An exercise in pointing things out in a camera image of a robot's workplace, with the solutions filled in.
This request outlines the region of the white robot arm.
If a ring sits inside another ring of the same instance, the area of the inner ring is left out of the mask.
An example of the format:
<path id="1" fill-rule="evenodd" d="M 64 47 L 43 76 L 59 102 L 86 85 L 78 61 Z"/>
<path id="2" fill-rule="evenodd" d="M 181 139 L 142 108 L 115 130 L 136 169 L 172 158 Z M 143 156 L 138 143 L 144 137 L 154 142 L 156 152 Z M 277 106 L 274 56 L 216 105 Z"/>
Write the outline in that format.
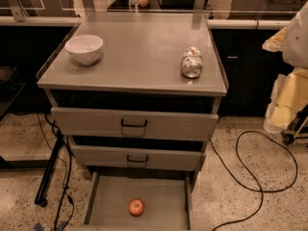
<path id="1" fill-rule="evenodd" d="M 267 39 L 262 48 L 281 52 L 283 61 L 294 68 L 287 76 L 278 75 L 266 111 L 264 129 L 278 134 L 308 105 L 308 2 L 286 27 Z"/>

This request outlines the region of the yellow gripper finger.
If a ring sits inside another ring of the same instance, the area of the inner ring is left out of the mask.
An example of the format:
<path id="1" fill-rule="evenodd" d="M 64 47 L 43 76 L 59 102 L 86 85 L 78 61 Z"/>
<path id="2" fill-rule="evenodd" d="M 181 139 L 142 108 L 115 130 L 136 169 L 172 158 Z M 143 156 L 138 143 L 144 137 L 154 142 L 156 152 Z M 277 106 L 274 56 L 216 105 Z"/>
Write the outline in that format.
<path id="1" fill-rule="evenodd" d="M 281 52 L 283 49 L 286 31 L 286 27 L 279 30 L 276 34 L 274 34 L 263 43 L 262 48 L 269 52 Z"/>
<path id="2" fill-rule="evenodd" d="M 308 69 L 279 74 L 274 82 L 263 128 L 272 134 L 286 130 L 308 104 Z"/>

